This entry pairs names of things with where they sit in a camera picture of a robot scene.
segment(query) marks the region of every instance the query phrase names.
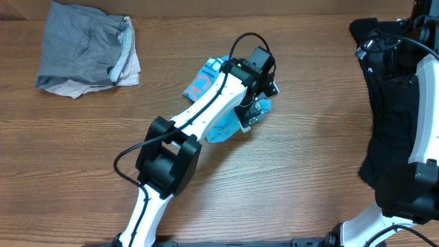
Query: stack of folded clothes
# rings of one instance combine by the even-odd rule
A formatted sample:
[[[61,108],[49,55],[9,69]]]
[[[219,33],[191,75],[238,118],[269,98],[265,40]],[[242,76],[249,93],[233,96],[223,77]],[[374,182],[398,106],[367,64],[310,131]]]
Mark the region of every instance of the stack of folded clothes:
[[[51,2],[36,87],[76,99],[138,85],[140,72],[130,17]]]

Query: black cloth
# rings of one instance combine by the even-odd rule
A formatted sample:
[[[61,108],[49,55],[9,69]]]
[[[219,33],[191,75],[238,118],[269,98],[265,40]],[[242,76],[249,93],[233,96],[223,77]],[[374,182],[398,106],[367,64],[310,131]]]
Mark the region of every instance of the black cloth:
[[[378,22],[375,18],[355,20],[349,28],[357,47],[368,40],[373,29],[403,34],[400,23]],[[369,91],[373,131],[367,157],[358,174],[374,189],[378,177],[387,168],[408,164],[418,122],[419,86],[413,77],[415,71],[397,80],[382,80],[379,73],[382,68],[377,68],[382,60],[383,54],[370,54],[359,60]]]

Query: wooden tabletop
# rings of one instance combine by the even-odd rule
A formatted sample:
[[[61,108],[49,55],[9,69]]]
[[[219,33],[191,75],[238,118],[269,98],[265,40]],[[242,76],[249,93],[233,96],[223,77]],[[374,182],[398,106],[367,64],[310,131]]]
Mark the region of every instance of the wooden tabletop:
[[[187,108],[182,92],[201,66],[249,31],[268,41],[281,93],[250,132],[203,142],[198,170],[168,206],[158,235],[289,240],[324,236],[355,217],[374,200],[357,175],[372,114],[348,25],[368,16],[135,19],[140,85],[77,100],[34,87],[44,22],[0,23],[0,246],[81,246],[123,231],[137,188],[114,173],[113,159],[141,142],[156,116]],[[236,57],[257,45],[242,40]],[[132,177],[136,158],[120,163]],[[439,242],[436,222],[416,229]],[[389,243],[426,246],[408,233]]]

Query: garment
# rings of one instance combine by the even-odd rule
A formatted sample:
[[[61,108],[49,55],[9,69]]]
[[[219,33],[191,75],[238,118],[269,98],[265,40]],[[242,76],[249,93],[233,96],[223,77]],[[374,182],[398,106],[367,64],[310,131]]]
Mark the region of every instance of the garment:
[[[399,22],[378,22],[375,18],[358,19],[350,25],[358,45],[368,40],[373,29],[397,35],[403,33]],[[415,71],[397,80],[383,80],[375,73],[378,68],[372,68],[370,62],[382,60],[382,55],[359,60],[368,87],[373,130],[367,156],[358,174],[372,188],[385,170],[408,164],[418,122],[419,85],[413,79]]]
[[[51,2],[36,87],[75,99],[138,84],[139,72],[129,17]]]
[[[193,82],[183,92],[183,95],[197,101],[207,92],[220,74],[220,68],[224,61],[228,60],[228,56],[222,58],[209,58],[206,64],[200,69]],[[259,100],[264,113],[268,113],[271,108],[269,99]],[[210,143],[222,142],[236,133],[241,128],[238,116],[234,110],[224,115],[224,117],[207,133],[206,138]]]

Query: dark gray folded fabric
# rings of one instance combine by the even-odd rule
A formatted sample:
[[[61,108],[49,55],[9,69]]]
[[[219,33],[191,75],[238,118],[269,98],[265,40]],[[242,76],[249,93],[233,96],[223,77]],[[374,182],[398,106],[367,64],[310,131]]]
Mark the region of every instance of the dark gray folded fabric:
[[[108,72],[121,54],[118,35],[128,28],[123,16],[51,2],[35,85],[48,89],[67,80],[112,86]]]

